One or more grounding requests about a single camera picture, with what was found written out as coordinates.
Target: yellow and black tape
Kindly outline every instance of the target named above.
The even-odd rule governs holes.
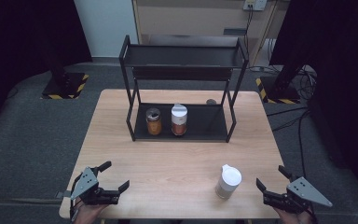
[[[52,99],[52,100],[61,100],[61,99],[77,99],[80,93],[83,91],[84,86],[86,85],[89,75],[84,75],[81,82],[77,87],[76,92],[71,92],[70,94],[63,93],[52,93],[52,94],[42,94],[42,99]]]
[[[255,80],[257,84],[258,90],[260,91],[260,97],[264,103],[271,103],[271,104],[300,104],[300,100],[297,99],[269,99],[266,90],[264,89],[263,83],[261,82],[260,78]]]

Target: black curtain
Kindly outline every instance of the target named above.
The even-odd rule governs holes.
[[[310,49],[296,49],[309,28]],[[325,120],[334,138],[328,140],[358,177],[358,1],[292,0],[270,63],[290,63],[293,51],[317,73],[312,101],[322,116],[314,118]]]
[[[19,81],[51,69],[35,27],[62,66],[91,61],[73,0],[0,0],[0,108]]]

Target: wooden table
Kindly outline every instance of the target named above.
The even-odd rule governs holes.
[[[141,96],[143,102],[199,104],[207,99],[220,102],[222,92],[141,91]],[[131,184],[118,205],[101,213],[102,218],[278,217],[263,204],[255,185],[257,177],[275,192],[285,192],[288,184],[278,172],[282,158],[256,92],[239,92],[234,106],[238,123],[229,143],[132,142],[125,122],[128,108],[124,90],[102,92],[68,184],[70,189],[86,166],[111,161],[112,167],[98,175],[100,187],[117,189],[127,180]],[[228,108],[225,114],[230,122]],[[242,182],[228,200],[214,192],[224,164],[242,174]],[[68,198],[62,202],[62,217],[69,217],[69,202]]]

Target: electrical outlet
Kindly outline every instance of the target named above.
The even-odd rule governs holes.
[[[243,4],[243,10],[250,10],[250,6],[255,7],[255,0],[245,0]]]
[[[243,10],[251,10],[250,6],[252,6],[252,10],[262,11],[266,7],[266,4],[267,0],[245,0]]]

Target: jar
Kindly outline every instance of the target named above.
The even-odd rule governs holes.
[[[161,133],[161,114],[157,108],[149,108],[146,111],[147,130],[152,135]]]
[[[214,188],[216,194],[223,199],[228,199],[237,186],[242,181],[242,175],[239,170],[229,165],[222,167],[222,174],[220,175],[219,181]]]
[[[172,132],[180,136],[187,130],[187,108],[184,105],[175,104],[172,108]]]

